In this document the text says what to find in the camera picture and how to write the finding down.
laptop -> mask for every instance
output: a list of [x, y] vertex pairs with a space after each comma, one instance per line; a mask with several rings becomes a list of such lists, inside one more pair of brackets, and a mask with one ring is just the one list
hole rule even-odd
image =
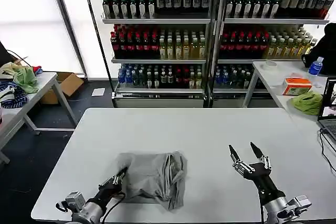
[[328, 77], [318, 122], [336, 140], [336, 77]]

green cloth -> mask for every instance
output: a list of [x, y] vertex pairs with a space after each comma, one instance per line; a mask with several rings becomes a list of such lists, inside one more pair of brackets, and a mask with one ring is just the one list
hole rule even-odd
[[322, 98], [323, 96], [321, 94], [309, 91], [290, 99], [290, 102], [295, 108], [301, 110], [304, 114], [318, 115], [322, 105]]
[[37, 78], [32, 67], [19, 66], [12, 62], [4, 64], [0, 68], [0, 73], [7, 73], [13, 76], [13, 81], [18, 84], [27, 94], [38, 91]]

laptop screen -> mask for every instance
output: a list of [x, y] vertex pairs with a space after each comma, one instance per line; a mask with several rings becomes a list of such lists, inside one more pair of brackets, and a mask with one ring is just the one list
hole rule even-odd
[[336, 78], [327, 79], [323, 94], [322, 107], [319, 114], [321, 119], [336, 119]]

gray cloth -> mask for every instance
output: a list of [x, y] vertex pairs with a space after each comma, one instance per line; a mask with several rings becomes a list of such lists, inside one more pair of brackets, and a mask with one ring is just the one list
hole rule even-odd
[[159, 203], [169, 211], [183, 206], [186, 159], [179, 152], [121, 153], [117, 166], [128, 167], [123, 181], [126, 202]]

gray floor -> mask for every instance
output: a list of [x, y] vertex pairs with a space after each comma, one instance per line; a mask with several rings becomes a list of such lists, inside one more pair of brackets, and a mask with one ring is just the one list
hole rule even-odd
[[[92, 97], [94, 88], [106, 88], [104, 96]], [[110, 108], [109, 83], [85, 83], [68, 101], [78, 119], [87, 108]], [[37, 105], [29, 116], [38, 127], [71, 127], [59, 105]], [[45, 132], [34, 136], [23, 126], [4, 147], [3, 152], [10, 158], [10, 164], [0, 171], [0, 223], [43, 223], [32, 220], [30, 212], [70, 137], [69, 132]], [[308, 223], [332, 224], [336, 220]]]

